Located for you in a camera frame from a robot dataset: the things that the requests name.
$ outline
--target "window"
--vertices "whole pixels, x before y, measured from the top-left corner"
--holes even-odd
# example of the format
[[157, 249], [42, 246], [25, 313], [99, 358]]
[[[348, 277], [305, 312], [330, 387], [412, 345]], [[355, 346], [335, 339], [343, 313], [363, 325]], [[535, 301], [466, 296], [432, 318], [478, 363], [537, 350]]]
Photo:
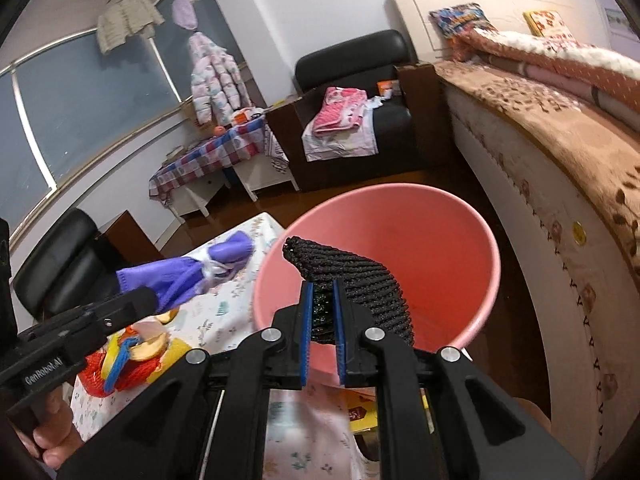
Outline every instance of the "window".
[[40, 173], [15, 105], [11, 75], [0, 76], [0, 216], [9, 222], [11, 233], [49, 192]]
[[33, 135], [57, 182], [177, 101], [140, 37], [108, 55], [88, 34], [16, 69]]

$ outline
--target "person's hand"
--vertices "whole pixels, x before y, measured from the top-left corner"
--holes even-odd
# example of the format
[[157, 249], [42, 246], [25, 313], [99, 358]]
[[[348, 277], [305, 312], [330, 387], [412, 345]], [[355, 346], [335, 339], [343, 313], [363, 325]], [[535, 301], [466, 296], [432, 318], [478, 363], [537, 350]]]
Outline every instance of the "person's hand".
[[73, 425], [71, 407], [62, 400], [60, 386], [47, 396], [47, 420], [35, 430], [33, 439], [16, 430], [18, 437], [34, 458], [40, 453], [34, 442], [44, 449], [42, 460], [52, 469], [58, 469], [80, 446], [82, 438]]

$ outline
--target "pink jacket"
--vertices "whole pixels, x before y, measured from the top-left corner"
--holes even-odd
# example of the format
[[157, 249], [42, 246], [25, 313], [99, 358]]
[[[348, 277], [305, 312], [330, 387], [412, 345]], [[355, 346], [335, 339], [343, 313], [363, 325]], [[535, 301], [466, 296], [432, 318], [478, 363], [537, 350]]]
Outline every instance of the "pink jacket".
[[193, 62], [191, 95], [200, 124], [210, 123], [212, 114], [218, 124], [231, 124], [235, 110], [252, 106], [240, 70], [233, 56], [201, 32], [189, 38]]

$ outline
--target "pink bucket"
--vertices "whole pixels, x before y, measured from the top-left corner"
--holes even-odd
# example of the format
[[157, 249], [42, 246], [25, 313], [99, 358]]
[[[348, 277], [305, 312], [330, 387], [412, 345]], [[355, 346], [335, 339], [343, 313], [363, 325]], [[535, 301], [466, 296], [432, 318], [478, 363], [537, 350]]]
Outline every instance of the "pink bucket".
[[[484, 325], [500, 282], [494, 235], [469, 204], [419, 184], [363, 187], [321, 203], [274, 243], [255, 283], [258, 329], [298, 302], [302, 279], [282, 256], [297, 235], [382, 263], [398, 280], [414, 324], [415, 347], [466, 346]], [[337, 385], [335, 346], [311, 343], [310, 378]]]

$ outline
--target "floral tablecloth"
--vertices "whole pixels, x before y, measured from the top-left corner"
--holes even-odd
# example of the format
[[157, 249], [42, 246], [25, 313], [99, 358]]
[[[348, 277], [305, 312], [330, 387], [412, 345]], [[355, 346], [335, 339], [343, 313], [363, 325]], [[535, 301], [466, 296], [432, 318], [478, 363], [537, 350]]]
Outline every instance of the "floral tablecloth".
[[[255, 279], [265, 255], [283, 232], [270, 215], [261, 213], [188, 255], [206, 251], [208, 245], [225, 240], [237, 230], [246, 232], [254, 241], [254, 254], [247, 266], [230, 282], [185, 303], [167, 325], [172, 335], [210, 353], [233, 349], [255, 331], [252, 310]], [[143, 389], [140, 386], [99, 399], [89, 396], [76, 381], [71, 408], [82, 438], [91, 438]], [[358, 450], [339, 389], [310, 383], [302, 392], [272, 390], [263, 478], [378, 477], [378, 463], [368, 461]]]

